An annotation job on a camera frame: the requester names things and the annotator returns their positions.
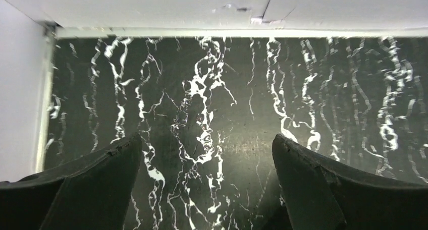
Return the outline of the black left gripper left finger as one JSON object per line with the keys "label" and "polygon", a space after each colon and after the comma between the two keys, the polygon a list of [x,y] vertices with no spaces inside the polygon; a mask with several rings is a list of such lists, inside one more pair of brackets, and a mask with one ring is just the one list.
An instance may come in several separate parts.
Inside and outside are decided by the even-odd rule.
{"label": "black left gripper left finger", "polygon": [[122,229],[141,157],[135,133],[63,165],[1,182],[1,229]]}

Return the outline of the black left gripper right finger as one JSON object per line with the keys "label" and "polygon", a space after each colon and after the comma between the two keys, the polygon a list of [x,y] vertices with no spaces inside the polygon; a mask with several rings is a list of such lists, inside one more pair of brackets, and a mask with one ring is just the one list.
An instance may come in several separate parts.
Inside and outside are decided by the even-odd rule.
{"label": "black left gripper right finger", "polygon": [[427,229],[427,186],[370,174],[277,134],[272,156],[292,229]]}

